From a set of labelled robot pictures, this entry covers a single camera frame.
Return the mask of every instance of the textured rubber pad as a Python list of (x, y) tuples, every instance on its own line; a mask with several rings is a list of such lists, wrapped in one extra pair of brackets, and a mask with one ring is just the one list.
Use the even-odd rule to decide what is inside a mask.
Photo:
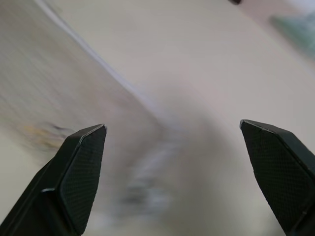
[(61, 182), (60, 195), (75, 231), (81, 235), (88, 223), (97, 191), (105, 127), (84, 138)]
[(275, 126), (241, 121), (254, 175), (286, 233), (292, 232), (315, 199), (315, 156), (297, 137)]

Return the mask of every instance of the dark object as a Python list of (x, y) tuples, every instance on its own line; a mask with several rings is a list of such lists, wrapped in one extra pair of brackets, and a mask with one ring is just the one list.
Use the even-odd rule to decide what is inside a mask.
[(106, 128), (70, 135), (32, 179), (0, 226), (0, 236), (79, 236), (96, 195)]
[(229, 1), (235, 5), (239, 5), (242, 3), (242, 0), (229, 0)]
[(315, 235), (315, 156), (291, 132), (242, 120), (258, 185), (288, 236)]

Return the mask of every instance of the white floor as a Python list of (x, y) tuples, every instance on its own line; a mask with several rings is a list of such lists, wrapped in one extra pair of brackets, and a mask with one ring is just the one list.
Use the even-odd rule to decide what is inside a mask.
[[(180, 179), (183, 185), (205, 179), (194, 202), (188, 200), (189, 207), (178, 213), (180, 219), (185, 210), (191, 215), (176, 222), (186, 232), (157, 227), (155, 234), (275, 234), (279, 227), (255, 183), (239, 121), (288, 129), (315, 152), (311, 71), (227, 0), (54, 2), (116, 71), (214, 149), (213, 156), (192, 156), (202, 164), (186, 169), (189, 178)], [(217, 146), (224, 150), (222, 158)], [(212, 193), (219, 197), (210, 198)], [(116, 235), (139, 235), (139, 229)]]

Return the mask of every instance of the green object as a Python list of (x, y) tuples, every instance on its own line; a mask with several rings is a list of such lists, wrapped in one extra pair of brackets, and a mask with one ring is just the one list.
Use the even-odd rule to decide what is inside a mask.
[(270, 21), (293, 44), (315, 59), (315, 13), (302, 17), (272, 16)]

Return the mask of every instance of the floor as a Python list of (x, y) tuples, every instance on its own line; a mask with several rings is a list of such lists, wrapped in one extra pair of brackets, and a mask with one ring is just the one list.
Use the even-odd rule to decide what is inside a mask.
[(177, 201), (163, 224), (129, 222), (112, 235), (283, 235), (256, 185), (239, 121), (288, 129), (314, 152), (311, 70), (226, 0), (52, 5), (118, 73), (176, 118), (188, 148), (194, 142), (165, 174)]

